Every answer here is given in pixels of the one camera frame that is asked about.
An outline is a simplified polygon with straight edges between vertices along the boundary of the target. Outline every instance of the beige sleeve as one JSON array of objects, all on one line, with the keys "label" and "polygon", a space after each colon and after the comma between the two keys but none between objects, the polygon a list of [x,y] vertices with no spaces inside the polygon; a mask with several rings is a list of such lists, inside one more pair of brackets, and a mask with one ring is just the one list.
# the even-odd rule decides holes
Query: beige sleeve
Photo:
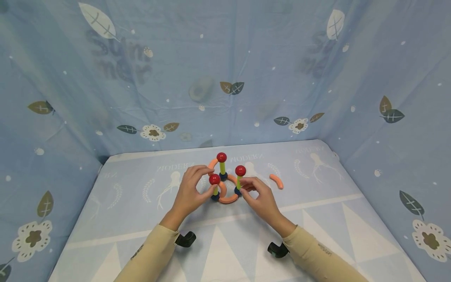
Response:
[{"label": "beige sleeve", "polygon": [[154,282],[168,264],[179,232],[157,225],[114,282]]},{"label": "beige sleeve", "polygon": [[368,282],[340,256],[299,226],[283,242],[295,264],[318,282]]}]

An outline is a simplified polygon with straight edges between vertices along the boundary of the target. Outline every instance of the red ball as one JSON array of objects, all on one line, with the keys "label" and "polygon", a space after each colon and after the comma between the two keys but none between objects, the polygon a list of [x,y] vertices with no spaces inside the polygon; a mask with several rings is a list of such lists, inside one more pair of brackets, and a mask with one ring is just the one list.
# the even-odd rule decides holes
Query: red ball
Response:
[{"label": "red ball", "polygon": [[208,181],[210,181],[211,185],[219,184],[219,182],[221,182],[221,178],[217,174],[212,174],[212,175],[210,175],[210,178],[208,179]]},{"label": "red ball", "polygon": [[244,176],[246,174],[246,168],[244,166],[237,166],[235,168],[235,173],[238,176]]},{"label": "red ball", "polygon": [[227,161],[227,155],[226,155],[226,153],[219,153],[216,156],[216,159],[218,160],[218,162],[225,162],[225,161]]}]

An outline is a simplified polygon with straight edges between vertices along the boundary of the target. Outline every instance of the fabric backdrop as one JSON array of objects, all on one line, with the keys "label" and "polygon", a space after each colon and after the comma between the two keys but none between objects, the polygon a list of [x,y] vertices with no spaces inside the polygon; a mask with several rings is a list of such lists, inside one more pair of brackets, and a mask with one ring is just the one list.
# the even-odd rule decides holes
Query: fabric backdrop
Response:
[{"label": "fabric backdrop", "polygon": [[449,280],[450,8],[0,0],[0,279],[48,278],[111,155],[320,138]]}]

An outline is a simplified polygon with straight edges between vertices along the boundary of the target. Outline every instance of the hand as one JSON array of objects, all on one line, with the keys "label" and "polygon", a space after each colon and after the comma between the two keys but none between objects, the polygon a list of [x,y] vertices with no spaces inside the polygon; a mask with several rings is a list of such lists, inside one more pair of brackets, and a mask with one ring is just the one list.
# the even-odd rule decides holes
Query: hand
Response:
[{"label": "hand", "polygon": [[178,230],[183,220],[213,195],[216,185],[210,186],[202,194],[197,191],[196,185],[203,175],[214,171],[214,169],[210,169],[204,165],[189,167],[183,174],[174,204],[160,222],[160,225],[173,231]]},{"label": "hand", "polygon": [[[288,237],[296,229],[296,225],[282,215],[277,207],[271,188],[257,177],[240,179],[241,194],[255,213],[282,236]],[[257,191],[258,197],[252,198],[250,191]]]}]

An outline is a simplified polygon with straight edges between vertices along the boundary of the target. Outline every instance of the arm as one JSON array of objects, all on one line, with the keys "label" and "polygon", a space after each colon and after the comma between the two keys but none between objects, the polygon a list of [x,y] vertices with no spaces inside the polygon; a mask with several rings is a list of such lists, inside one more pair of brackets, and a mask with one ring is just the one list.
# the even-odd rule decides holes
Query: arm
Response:
[{"label": "arm", "polygon": [[147,236],[144,244],[119,273],[114,282],[154,282],[168,264],[175,250],[175,240],[183,220],[206,202],[215,186],[200,194],[196,185],[200,178],[213,172],[206,166],[192,166],[183,175],[172,209]]},{"label": "arm", "polygon": [[[295,264],[318,282],[368,282],[356,269],[330,251],[310,233],[284,217],[271,188],[255,177],[242,178],[241,194],[249,206],[283,238]],[[254,199],[249,191],[256,190]]]}]

